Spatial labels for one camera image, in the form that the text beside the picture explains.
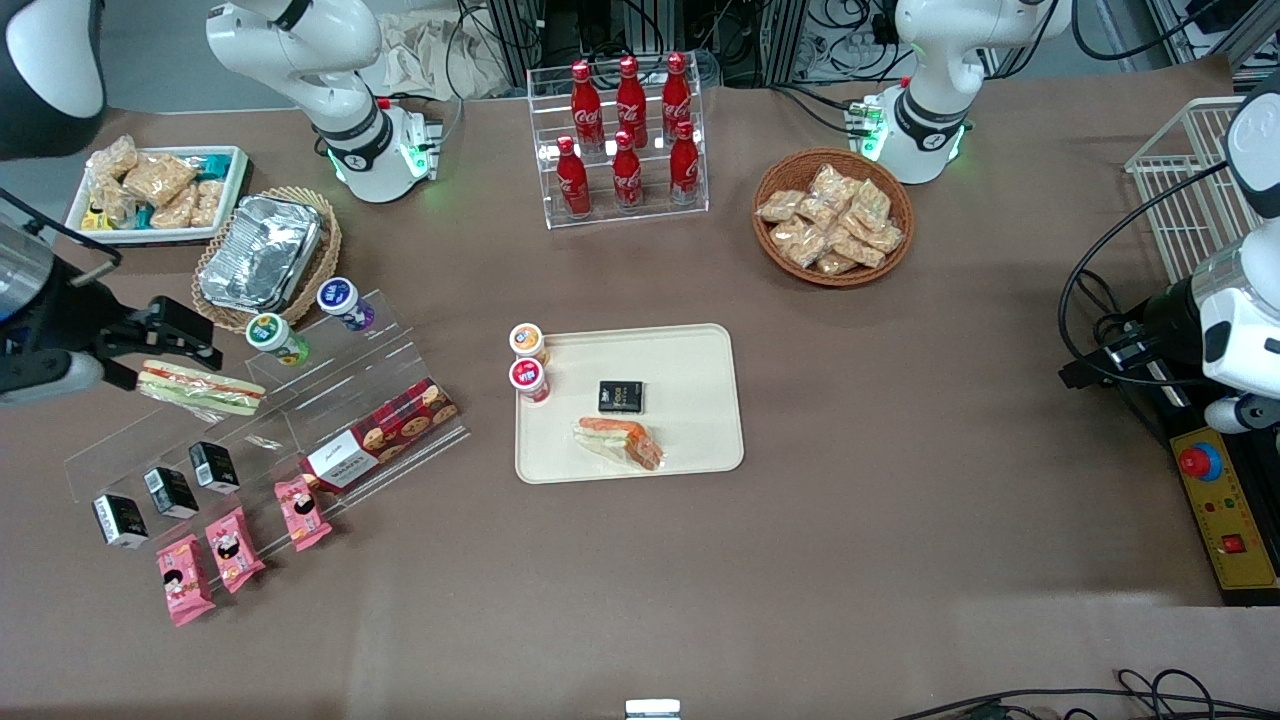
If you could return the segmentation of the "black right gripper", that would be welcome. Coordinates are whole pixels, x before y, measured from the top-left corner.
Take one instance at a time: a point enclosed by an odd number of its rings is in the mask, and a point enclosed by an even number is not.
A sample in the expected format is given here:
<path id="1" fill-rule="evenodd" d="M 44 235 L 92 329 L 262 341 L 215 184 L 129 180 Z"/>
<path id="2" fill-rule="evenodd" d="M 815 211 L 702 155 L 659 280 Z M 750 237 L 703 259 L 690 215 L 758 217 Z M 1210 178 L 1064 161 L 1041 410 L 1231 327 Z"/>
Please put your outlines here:
<path id="1" fill-rule="evenodd" d="M 54 270 L 29 315 L 29 347 L 38 356 L 41 393 L 77 393 L 99 382 L 131 392 L 138 372 L 119 364 L 131 354 L 172 355 L 219 372 L 224 354 L 215 325 L 168 296 L 128 307 L 101 282 L 73 284 L 74 270 Z"/>

